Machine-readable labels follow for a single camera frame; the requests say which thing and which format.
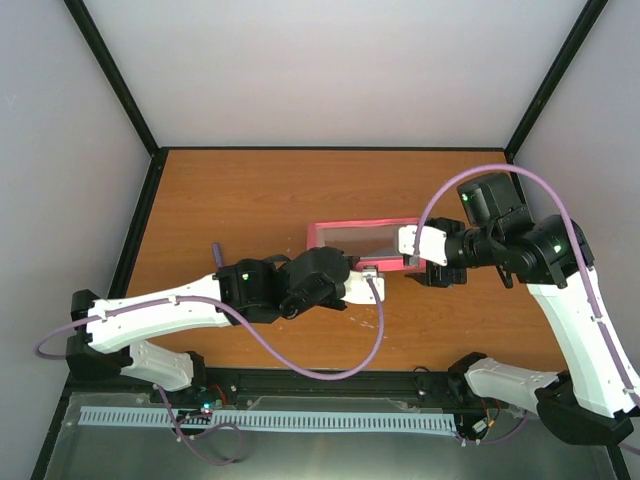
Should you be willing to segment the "pink picture frame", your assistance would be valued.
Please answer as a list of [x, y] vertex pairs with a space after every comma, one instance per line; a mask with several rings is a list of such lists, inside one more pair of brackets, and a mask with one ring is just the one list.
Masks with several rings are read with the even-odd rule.
[[416, 222], [417, 218], [408, 217], [310, 223], [306, 246], [333, 247], [358, 257], [355, 270], [368, 267], [376, 267], [383, 273], [424, 270], [425, 260], [420, 260], [417, 266], [406, 265], [395, 243], [397, 230]]

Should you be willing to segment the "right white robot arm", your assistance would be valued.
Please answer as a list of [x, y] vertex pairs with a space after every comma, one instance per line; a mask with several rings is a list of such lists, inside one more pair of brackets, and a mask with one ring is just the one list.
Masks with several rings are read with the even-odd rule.
[[453, 398], [513, 405], [570, 445], [621, 444], [639, 413], [639, 376], [606, 311], [583, 231], [565, 209], [534, 221], [511, 177], [496, 169], [460, 174], [450, 186], [464, 221], [424, 213], [397, 232], [406, 262], [426, 264], [417, 280], [447, 288], [464, 284], [471, 269], [494, 268], [504, 286], [527, 288], [566, 362], [562, 372], [539, 372], [471, 353], [449, 370]]

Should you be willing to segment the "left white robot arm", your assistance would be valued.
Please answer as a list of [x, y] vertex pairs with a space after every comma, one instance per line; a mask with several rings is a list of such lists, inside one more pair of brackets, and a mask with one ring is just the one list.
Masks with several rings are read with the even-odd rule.
[[315, 247], [295, 259], [243, 259], [192, 283], [138, 297], [101, 299], [77, 291], [71, 317], [79, 325], [67, 340], [67, 366], [79, 381], [125, 375], [197, 402], [208, 390], [203, 358], [163, 349], [151, 339], [242, 320], [271, 324], [316, 306], [342, 311], [366, 303], [371, 297], [355, 263], [338, 249]]

